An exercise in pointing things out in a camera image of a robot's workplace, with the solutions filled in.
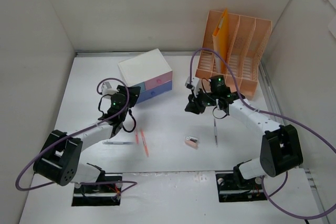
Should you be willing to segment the white pastel drawer box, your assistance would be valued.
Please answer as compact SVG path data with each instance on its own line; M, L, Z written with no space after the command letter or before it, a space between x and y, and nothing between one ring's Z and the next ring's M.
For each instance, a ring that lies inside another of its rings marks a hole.
M118 67L128 87L173 71L159 49L120 61Z

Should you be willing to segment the orange gel pen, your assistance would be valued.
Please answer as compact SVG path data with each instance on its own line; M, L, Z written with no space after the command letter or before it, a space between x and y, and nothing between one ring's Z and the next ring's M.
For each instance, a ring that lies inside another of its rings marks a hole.
M143 142L144 150L145 150L146 156L148 158L149 157L149 151L148 151L148 147L147 147L147 144L146 144L146 139L145 139L144 131L142 129L140 129L140 132L141 132L141 137L142 137L142 142Z

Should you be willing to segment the pink drawer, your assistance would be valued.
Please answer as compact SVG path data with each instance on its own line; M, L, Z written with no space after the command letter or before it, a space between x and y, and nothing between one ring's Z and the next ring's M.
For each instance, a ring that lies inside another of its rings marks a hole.
M145 82L145 89L151 90L154 89L160 85L163 85L169 81L172 81L173 71L169 71L167 73L164 73L160 76L154 77L150 80L147 80Z

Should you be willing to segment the grey clear pen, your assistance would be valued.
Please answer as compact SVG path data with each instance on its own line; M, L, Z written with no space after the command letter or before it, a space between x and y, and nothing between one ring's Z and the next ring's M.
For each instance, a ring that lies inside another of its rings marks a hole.
M133 145L134 142L115 142L115 141L105 141L104 145Z

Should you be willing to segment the orange A4 file folder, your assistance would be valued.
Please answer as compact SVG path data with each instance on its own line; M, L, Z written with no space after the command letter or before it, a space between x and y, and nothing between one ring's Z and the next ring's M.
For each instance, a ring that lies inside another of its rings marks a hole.
M222 12L221 17L212 34L214 51L216 51L220 56L220 58L216 57L215 59L216 71L219 73L223 73L225 70L225 65L223 64L221 59L226 61L229 47L228 38L229 38L229 18L228 18L228 10L226 8Z

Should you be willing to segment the peach plastic desk organizer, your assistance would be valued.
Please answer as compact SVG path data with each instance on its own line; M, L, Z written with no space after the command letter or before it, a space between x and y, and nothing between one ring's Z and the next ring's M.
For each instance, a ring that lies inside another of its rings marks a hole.
M223 11L208 12L203 48L214 50L212 34ZM258 67L272 32L272 21L228 12L229 38L226 63L240 92L253 99L258 86Z

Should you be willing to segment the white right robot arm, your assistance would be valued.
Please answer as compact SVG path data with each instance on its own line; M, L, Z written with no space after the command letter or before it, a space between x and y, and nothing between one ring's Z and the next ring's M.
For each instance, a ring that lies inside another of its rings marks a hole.
M222 75L210 78L209 83L211 90L205 92L201 79L187 78L185 86L191 94L185 111L202 114L206 107L212 106L240 121L261 139L259 157L233 168L232 181L236 187L245 188L256 177L276 177L303 163L299 136L294 126L281 125L256 109L250 109L250 102L238 92L231 92Z

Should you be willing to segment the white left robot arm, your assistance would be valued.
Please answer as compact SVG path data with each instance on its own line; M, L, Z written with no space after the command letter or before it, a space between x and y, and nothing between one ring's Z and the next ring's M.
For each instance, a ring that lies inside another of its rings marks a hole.
M120 130L125 130L123 122L127 115L131 115L131 108L135 106L139 96L140 87L118 86L117 92L108 95L111 107L98 118L98 125L93 125L90 130L80 133L75 137L68 137L66 132L54 130L50 133L43 152L33 165L34 172L65 186L69 183L86 185L92 192L99 192L105 186L106 172L89 163L80 163L80 154L90 146L115 137Z

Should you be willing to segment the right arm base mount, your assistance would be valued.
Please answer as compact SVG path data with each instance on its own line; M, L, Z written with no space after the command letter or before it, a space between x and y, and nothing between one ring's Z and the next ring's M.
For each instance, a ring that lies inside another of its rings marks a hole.
M244 179L237 166L229 172L216 172L215 176L218 200L221 203L267 200L261 182L255 181L259 177Z

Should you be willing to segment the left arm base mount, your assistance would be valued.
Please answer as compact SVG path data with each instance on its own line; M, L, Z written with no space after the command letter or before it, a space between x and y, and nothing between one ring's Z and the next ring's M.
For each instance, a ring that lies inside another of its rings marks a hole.
M75 185L72 194L72 207L119 206L121 196L117 194L122 184Z

